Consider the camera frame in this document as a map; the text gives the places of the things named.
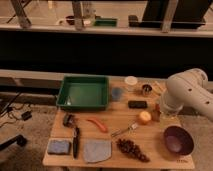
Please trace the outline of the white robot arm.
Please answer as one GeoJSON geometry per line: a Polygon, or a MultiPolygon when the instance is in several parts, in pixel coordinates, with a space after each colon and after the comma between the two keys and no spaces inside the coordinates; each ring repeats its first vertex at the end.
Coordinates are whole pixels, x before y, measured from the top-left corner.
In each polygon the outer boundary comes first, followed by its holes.
{"type": "Polygon", "coordinates": [[[213,94],[205,88],[207,83],[207,74],[199,68],[171,75],[159,98],[160,112],[174,116],[184,105],[189,105],[213,121],[213,94]]]}

